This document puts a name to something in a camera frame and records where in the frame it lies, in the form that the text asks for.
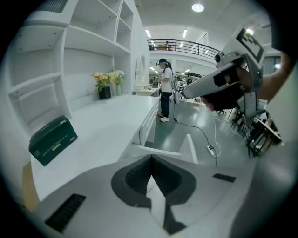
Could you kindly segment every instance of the white sneakers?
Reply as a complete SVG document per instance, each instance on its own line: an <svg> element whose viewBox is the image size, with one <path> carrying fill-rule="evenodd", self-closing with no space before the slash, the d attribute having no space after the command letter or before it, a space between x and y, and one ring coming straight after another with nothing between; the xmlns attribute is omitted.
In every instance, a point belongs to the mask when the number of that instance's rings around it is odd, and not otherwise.
<svg viewBox="0 0 298 238"><path fill-rule="evenodd" d="M160 118L160 121L167 122L167 121L169 121L169 118L168 117L162 117L162 118Z"/></svg>

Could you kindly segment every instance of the gray floor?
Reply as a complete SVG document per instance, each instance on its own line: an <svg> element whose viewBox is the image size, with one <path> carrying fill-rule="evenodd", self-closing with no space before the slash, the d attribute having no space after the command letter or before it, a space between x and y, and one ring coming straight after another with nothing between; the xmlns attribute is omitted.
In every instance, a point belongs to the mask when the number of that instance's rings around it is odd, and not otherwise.
<svg viewBox="0 0 298 238"><path fill-rule="evenodd" d="M154 143L147 142L145 146L178 152L186 134L190 134L198 160L206 165L215 165L215 158L211 157L207 151L208 144L203 133L197 128L176 123L173 120L173 111L174 103L172 102L169 113L170 121L161 122L158 117L156 120L155 141ZM175 118L178 122L200 127L208 137L209 143L214 147L214 123L212 118L216 116L217 113L211 112L205 105L180 101L180 105L175 106ZM228 116L229 114L226 116L220 115L221 122L215 120L217 126L216 138L222 150L221 155L218 157L218 166L242 167L246 161L251 160L245 145L246 140L231 131L231 123L225 120Z"/></svg>

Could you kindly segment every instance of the black cable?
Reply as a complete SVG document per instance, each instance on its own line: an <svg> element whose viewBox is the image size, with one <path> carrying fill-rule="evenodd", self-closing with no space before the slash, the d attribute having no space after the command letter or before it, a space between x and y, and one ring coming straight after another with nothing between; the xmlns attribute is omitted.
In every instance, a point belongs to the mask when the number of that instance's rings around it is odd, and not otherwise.
<svg viewBox="0 0 298 238"><path fill-rule="evenodd" d="M187 124L185 124L185 123L178 122L178 120L175 118L175 102L174 102L173 120L174 120L176 123L178 123L178 124L182 124L182 125L185 125L185 126L198 128L198 129L201 130L201 132L203 133L203 135L206 137L207 144L208 144L209 147L210 147L212 150L214 150L214 152L215 152L215 163L216 163L216 167L217 167L217 154L216 154L216 150L215 150L215 148L214 148L212 145L210 145L209 140L208 140L208 137L206 136L206 134L204 133L204 131L203 131L200 127L198 127L198 126L190 126L190 125L187 125Z"/></svg>

